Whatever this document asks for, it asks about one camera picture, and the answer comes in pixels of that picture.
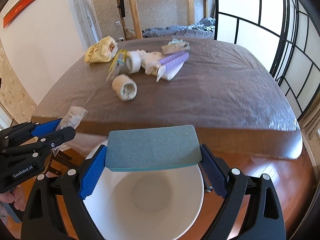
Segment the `person's left hand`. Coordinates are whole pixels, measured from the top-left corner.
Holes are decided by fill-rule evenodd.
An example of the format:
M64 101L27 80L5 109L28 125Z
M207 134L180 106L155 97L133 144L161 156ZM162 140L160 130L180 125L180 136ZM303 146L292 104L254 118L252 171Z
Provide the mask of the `person's left hand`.
M15 209L24 211L26 207L26 200L23 187L18 185L12 192L7 191L6 193L1 193L0 201L7 204L13 203Z

